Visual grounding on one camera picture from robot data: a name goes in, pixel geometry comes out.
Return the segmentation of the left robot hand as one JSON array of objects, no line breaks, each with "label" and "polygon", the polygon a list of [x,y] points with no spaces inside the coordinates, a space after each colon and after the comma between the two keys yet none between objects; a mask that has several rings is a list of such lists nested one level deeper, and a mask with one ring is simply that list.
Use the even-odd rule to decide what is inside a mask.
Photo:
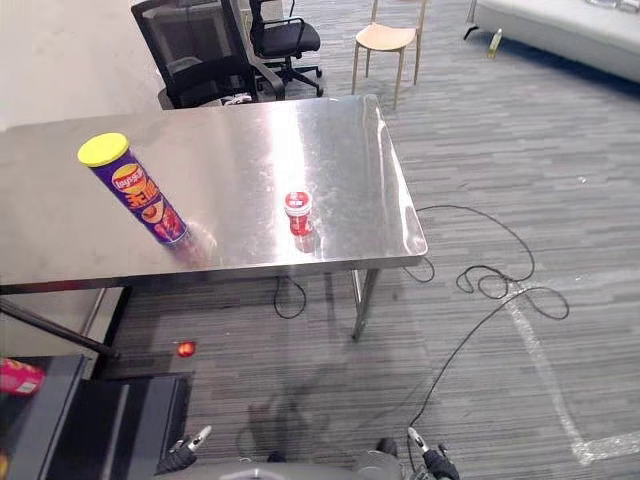
[{"label": "left robot hand", "polygon": [[155,476],[164,475],[191,466],[196,460],[195,452],[209,437],[212,427],[205,426],[194,436],[178,440],[156,466]]}]

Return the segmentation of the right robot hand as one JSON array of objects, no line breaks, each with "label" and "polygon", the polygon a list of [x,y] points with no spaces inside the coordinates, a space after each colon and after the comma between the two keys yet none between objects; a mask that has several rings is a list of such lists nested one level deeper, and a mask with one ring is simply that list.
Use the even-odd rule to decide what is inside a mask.
[{"label": "right robot hand", "polygon": [[407,428],[407,434],[421,451],[424,462],[424,467],[414,475],[415,479],[460,479],[456,466],[448,459],[443,449],[436,451],[430,448],[413,427]]}]

